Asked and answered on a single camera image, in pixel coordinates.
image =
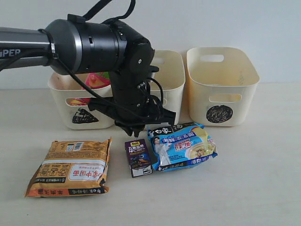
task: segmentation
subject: noodle package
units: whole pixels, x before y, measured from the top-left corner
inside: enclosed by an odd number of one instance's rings
[[[195,122],[148,130],[148,138],[157,160],[152,164],[156,171],[191,168],[216,157],[216,145]]]

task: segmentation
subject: black strap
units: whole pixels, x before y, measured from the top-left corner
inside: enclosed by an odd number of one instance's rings
[[[113,0],[100,0],[98,3],[96,3],[84,16],[86,21],[92,19],[100,10],[102,10],[106,5],[108,5]],[[114,18],[107,19],[104,24],[110,22],[115,22],[116,20],[125,19],[128,16],[131,15],[135,8],[136,0],[131,0],[131,4],[127,10],[127,12],[122,16],[117,16]]]

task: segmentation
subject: black scribble drawing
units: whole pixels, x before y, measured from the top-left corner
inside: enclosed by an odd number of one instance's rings
[[[233,115],[233,110],[225,105],[211,107],[207,111],[207,119],[212,123],[228,121]]]
[[[92,123],[98,121],[99,120],[97,118],[83,108],[79,108],[72,119],[72,122],[75,124]]]

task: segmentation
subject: white table surface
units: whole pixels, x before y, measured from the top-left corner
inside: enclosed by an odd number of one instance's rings
[[[70,130],[49,90],[0,91],[0,225],[301,225],[301,84],[259,84],[245,122],[207,131],[218,156],[132,178],[119,128]],[[183,105],[180,122],[189,121]],[[100,196],[24,198],[53,140],[113,137]]]

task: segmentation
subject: white wall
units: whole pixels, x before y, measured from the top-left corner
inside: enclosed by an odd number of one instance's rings
[[[0,26],[45,28],[68,13],[83,15],[97,0],[0,0]],[[130,0],[114,0],[92,22],[123,14]],[[155,49],[192,47],[243,50],[261,82],[301,81],[300,0],[137,0],[129,25]],[[5,70],[0,89],[46,88],[52,70]]]

